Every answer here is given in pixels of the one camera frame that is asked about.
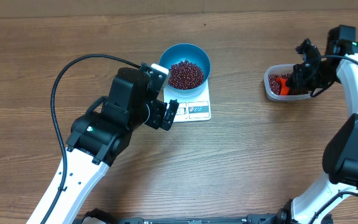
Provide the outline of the orange measuring scoop blue handle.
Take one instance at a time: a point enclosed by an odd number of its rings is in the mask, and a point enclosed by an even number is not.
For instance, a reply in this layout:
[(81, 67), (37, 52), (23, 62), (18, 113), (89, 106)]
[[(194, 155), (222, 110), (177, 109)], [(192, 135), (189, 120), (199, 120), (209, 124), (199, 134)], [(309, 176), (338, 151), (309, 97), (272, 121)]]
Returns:
[(287, 86), (287, 79), (278, 77), (275, 81), (281, 86), (279, 95), (289, 95), (290, 88)]

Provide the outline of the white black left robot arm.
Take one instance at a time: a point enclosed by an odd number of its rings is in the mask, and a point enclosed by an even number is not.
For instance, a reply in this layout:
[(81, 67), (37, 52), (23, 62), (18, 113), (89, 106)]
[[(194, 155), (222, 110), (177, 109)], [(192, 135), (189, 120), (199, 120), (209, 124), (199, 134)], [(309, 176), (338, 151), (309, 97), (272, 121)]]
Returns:
[(142, 124), (168, 131), (178, 102), (157, 99), (170, 72), (157, 64), (120, 68), (108, 96), (97, 99), (71, 126), (61, 160), (29, 223), (72, 223), (86, 198), (128, 147)]

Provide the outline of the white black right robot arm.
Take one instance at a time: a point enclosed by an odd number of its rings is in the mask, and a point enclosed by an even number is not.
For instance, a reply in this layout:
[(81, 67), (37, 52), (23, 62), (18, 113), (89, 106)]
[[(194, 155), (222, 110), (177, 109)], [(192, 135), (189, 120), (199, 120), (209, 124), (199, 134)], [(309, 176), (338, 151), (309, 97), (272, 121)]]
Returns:
[(340, 83), (348, 119), (327, 144), (323, 173), (300, 196), (289, 200), (275, 215), (247, 217), (248, 223), (332, 223), (330, 211), (350, 196), (358, 198), (358, 41), (356, 28), (339, 25), (328, 32), (320, 54), (309, 39), (297, 48), (303, 63), (295, 64), (286, 78), (277, 77), (277, 101), (289, 101), (305, 92), (315, 98)]

